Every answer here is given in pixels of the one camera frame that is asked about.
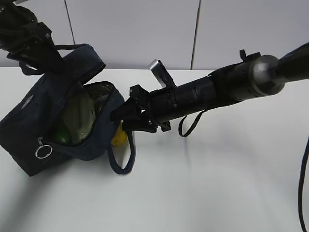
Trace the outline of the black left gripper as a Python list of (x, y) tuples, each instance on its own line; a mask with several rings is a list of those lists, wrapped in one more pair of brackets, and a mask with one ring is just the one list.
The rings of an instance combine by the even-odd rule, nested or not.
[(28, 8), (16, 5), (14, 0), (0, 2), (0, 49), (7, 57), (18, 56), (25, 75), (64, 72), (65, 62), (51, 34)]

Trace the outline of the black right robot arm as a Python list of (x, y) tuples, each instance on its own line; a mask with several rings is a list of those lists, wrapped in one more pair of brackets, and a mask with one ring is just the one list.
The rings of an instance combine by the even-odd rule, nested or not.
[(273, 96), (286, 83), (309, 77), (309, 46), (304, 44), (281, 58), (240, 50), (240, 63), (212, 71), (205, 77), (176, 85), (160, 60), (150, 64), (150, 71), (161, 88), (147, 91), (140, 85), (130, 88), (129, 98), (111, 112), (111, 120), (122, 121), (124, 131), (155, 133), (171, 129), (174, 119), (190, 114), (201, 116), (208, 110), (245, 100)]

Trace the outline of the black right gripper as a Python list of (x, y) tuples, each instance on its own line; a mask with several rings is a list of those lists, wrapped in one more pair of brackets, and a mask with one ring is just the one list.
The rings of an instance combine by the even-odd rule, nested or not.
[(135, 85), (130, 88), (130, 98), (111, 112), (110, 119), (122, 120), (124, 131), (156, 133), (157, 127), (163, 132), (171, 130), (170, 121), (181, 117), (178, 131), (182, 132), (186, 117), (198, 112), (187, 130), (192, 132), (211, 104), (212, 81), (192, 81), (152, 92)]

